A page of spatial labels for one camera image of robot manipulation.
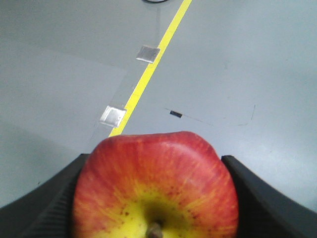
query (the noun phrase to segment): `red apple skin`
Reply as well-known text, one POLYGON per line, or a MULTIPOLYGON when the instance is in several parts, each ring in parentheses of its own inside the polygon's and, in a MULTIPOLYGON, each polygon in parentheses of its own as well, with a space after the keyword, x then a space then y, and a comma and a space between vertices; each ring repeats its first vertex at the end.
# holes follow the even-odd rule
MULTIPOLYGON (((189 224, 186 229, 195 230, 178 236, 236 237, 238 198, 230 173, 204 139, 185 131, 102 141, 78 178, 73 236, 111 237, 111 231, 124 223, 120 215, 128 215, 124 211, 129 202, 152 191, 172 201, 182 214, 179 222, 184 219, 189 224)), ((168 216, 162 207, 160 216, 168 216)))

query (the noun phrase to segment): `floor marking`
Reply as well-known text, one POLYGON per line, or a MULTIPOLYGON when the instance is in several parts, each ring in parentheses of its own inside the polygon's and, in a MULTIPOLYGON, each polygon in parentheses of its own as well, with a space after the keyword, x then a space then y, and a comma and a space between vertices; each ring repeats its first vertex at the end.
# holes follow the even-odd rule
POLYGON ((170 40, 172 39, 175 31, 177 30, 177 27, 179 26, 181 20, 183 19, 190 3, 192 0, 184 0, 179 7, 176 15, 174 16, 172 22, 170 23, 168 29, 166 30, 163 38, 161 39, 158 48, 160 49, 160 52, 153 63, 148 64, 145 71, 143 72, 143 75, 141 76, 137 86, 135 87, 133 93, 131 94, 127 104, 125 105, 126 113, 124 115, 124 118, 121 121, 121 124, 117 128, 113 128, 110 136, 120 135, 123 132, 123 129, 127 125, 135 107, 137 106, 148 82, 150 81, 156 67, 159 64, 160 59, 162 58, 170 40))

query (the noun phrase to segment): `apple stem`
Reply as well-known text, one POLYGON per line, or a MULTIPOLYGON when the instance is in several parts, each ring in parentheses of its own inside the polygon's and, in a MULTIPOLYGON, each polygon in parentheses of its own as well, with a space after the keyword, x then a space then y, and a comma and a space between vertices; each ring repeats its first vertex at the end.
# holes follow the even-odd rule
POLYGON ((149 224, 146 238, 163 238, 162 227, 158 222, 152 222, 149 224))

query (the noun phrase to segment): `red apple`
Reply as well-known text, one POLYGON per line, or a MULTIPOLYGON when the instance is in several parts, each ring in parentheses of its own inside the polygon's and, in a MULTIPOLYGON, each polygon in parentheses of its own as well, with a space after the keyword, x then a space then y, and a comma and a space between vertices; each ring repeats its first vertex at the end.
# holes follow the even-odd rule
POLYGON ((74 238, 232 238, 238 199, 214 149, 191 132, 102 141, 79 176, 74 238))

